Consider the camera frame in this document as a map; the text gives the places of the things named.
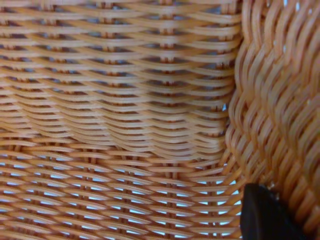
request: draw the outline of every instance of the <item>rattan weave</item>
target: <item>rattan weave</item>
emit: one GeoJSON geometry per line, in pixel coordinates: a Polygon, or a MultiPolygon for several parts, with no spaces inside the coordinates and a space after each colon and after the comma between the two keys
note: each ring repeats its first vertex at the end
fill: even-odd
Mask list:
{"type": "Polygon", "coordinates": [[[0,146],[2,240],[241,236],[239,168],[12,132],[0,146]]]}
{"type": "Polygon", "coordinates": [[[319,20],[319,0],[244,2],[224,160],[320,234],[319,20]]]}
{"type": "Polygon", "coordinates": [[[241,42],[237,0],[1,0],[0,124],[218,159],[241,42]]]}

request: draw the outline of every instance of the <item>tan wicker surface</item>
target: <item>tan wicker surface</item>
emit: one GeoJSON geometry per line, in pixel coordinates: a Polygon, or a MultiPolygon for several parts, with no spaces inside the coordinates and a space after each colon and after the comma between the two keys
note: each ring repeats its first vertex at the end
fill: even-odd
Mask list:
{"type": "Polygon", "coordinates": [[[1,240],[235,240],[240,169],[0,133],[1,240]]]}
{"type": "Polygon", "coordinates": [[[1,127],[219,159],[241,42],[237,2],[0,0],[1,127]]]}
{"type": "Polygon", "coordinates": [[[268,2],[243,4],[224,161],[273,186],[312,233],[320,230],[320,1],[268,2]]]}

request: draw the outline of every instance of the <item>woven wicker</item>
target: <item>woven wicker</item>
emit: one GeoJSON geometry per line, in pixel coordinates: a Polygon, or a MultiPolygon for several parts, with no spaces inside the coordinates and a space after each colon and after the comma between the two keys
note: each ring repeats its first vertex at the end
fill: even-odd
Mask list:
{"type": "Polygon", "coordinates": [[[224,155],[278,192],[306,233],[320,230],[319,16],[319,0],[244,2],[224,155]]]}
{"type": "Polygon", "coordinates": [[[237,0],[0,7],[1,127],[185,161],[221,157],[241,42],[237,0]]]}
{"type": "Polygon", "coordinates": [[[241,235],[240,169],[12,132],[0,146],[2,240],[241,235]]]}

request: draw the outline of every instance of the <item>wicker seat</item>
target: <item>wicker seat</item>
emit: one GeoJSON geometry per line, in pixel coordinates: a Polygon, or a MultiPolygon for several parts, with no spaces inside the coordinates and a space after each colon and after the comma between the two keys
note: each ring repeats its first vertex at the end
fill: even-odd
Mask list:
{"type": "Polygon", "coordinates": [[[240,172],[218,162],[0,133],[0,239],[237,239],[240,172]]]}

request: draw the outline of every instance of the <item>black plastic piece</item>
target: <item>black plastic piece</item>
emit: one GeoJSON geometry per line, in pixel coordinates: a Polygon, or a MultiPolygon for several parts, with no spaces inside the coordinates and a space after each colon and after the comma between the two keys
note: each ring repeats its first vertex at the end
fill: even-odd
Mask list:
{"type": "Polygon", "coordinates": [[[244,187],[240,228],[243,240],[307,240],[266,187],[244,187]]]}

